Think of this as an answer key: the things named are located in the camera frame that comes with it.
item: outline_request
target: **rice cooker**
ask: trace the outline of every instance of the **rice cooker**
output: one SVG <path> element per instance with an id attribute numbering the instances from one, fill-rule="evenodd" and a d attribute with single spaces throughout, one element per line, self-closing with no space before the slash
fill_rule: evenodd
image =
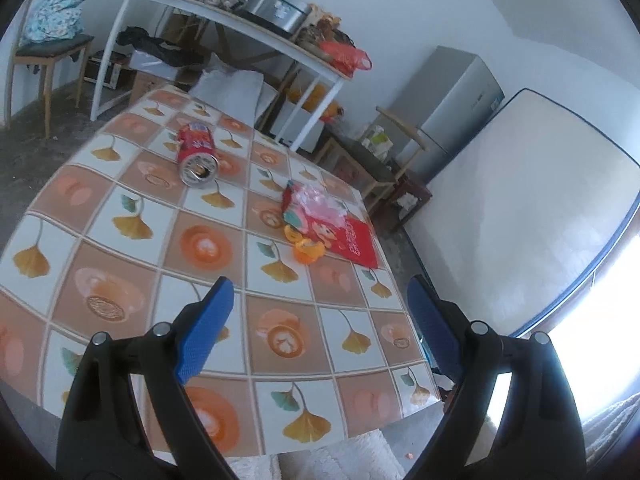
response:
<path id="1" fill-rule="evenodd" d="M 302 0 L 246 0 L 239 14 L 271 32 L 290 38 L 311 12 Z"/>

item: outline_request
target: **blue gripper pad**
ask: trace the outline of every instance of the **blue gripper pad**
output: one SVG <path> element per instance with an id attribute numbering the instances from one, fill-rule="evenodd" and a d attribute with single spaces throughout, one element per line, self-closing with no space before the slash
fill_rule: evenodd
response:
<path id="1" fill-rule="evenodd" d="M 406 291 L 409 310 L 424 340 L 431 349 L 440 371 L 454 383 L 462 377 L 460 343 L 442 317 L 425 286 L 416 277 L 409 280 Z"/>
<path id="2" fill-rule="evenodd" d="M 234 307 L 234 285 L 231 280 L 219 278 L 200 302 L 203 306 L 198 319 L 178 346 L 178 380 L 186 384 L 202 371 L 207 357 L 216 343 L 218 334 Z"/>

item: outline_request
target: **orange tile pattern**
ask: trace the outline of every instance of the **orange tile pattern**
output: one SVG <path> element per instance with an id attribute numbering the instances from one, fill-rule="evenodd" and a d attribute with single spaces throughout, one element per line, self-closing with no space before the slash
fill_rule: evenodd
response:
<path id="1" fill-rule="evenodd" d="M 187 188 L 176 131 L 207 123 L 221 172 Z M 245 124 L 166 86 L 96 133 L 32 203 L 0 258 L 0 378 L 61 416 L 93 333 L 171 321 L 219 276 L 236 300 L 187 385 L 225 456 L 325 446 L 436 401 L 411 319 L 377 240 L 375 269 L 292 257 L 279 199 L 323 186 L 367 220 L 360 194 Z M 143 381 L 154 449 L 166 450 Z"/>

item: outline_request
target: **wooden chair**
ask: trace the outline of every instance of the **wooden chair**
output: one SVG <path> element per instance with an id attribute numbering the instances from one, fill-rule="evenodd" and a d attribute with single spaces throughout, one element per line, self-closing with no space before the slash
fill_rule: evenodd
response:
<path id="1" fill-rule="evenodd" d="M 18 27 L 18 32 L 9 58 L 6 88 L 4 90 L 5 123 L 7 128 L 11 125 L 11 100 L 14 85 L 15 65 L 39 66 L 40 87 L 38 96 L 41 99 L 44 95 L 45 138 L 49 139 L 49 135 L 51 133 L 51 92 L 53 89 L 54 67 L 61 59 L 64 59 L 67 56 L 72 56 L 73 54 L 78 54 L 79 56 L 79 52 L 84 51 L 82 54 L 82 66 L 78 77 L 78 90 L 76 94 L 76 108 L 78 108 L 80 106 L 80 96 L 82 95 L 84 70 L 89 59 L 89 48 L 91 47 L 91 42 L 94 40 L 94 37 L 86 34 L 78 34 L 71 40 L 52 40 L 46 41 L 45 43 L 30 43 L 24 46 L 19 46 L 20 38 L 22 37 L 24 25 L 29 16 L 29 10 L 32 3 L 33 0 L 26 1 L 24 15 L 20 21 L 20 26 Z"/>
<path id="2" fill-rule="evenodd" d="M 384 163 L 377 160 L 373 153 L 362 145 L 362 139 L 368 132 L 364 132 L 357 139 L 347 139 L 345 137 L 331 134 L 331 137 L 329 137 L 314 159 L 314 162 L 318 164 L 329 150 L 337 148 L 350 162 L 350 164 L 358 168 L 361 174 L 368 177 L 370 184 L 362 191 L 363 200 L 377 187 L 383 188 L 374 198 L 373 202 L 367 205 L 367 211 L 369 213 L 373 211 L 379 200 L 394 188 L 396 182 L 398 182 L 400 177 L 404 175 L 404 172 L 409 169 L 409 166 L 414 161 L 415 157 L 417 157 L 421 151 L 428 150 L 428 146 L 420 136 L 418 128 L 406 123 L 385 108 L 376 106 L 376 111 L 395 124 L 395 126 L 397 126 L 398 129 L 407 137 L 418 143 L 418 148 L 415 150 L 415 153 L 402 167 L 400 167 L 398 171 L 392 173 Z"/>

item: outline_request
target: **red can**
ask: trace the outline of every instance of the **red can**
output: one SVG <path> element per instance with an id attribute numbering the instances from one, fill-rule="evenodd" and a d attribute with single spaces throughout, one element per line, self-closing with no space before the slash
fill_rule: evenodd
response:
<path id="1" fill-rule="evenodd" d="M 178 172 L 187 186 L 204 186 L 218 174 L 218 160 L 211 130 L 206 124 L 189 123 L 178 131 Z"/>

